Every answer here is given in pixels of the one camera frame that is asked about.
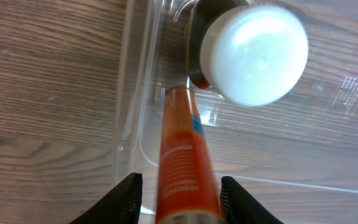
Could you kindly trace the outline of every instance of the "orange tube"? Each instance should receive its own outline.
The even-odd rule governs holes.
[[[195,95],[185,87],[165,97],[155,222],[224,223]]]

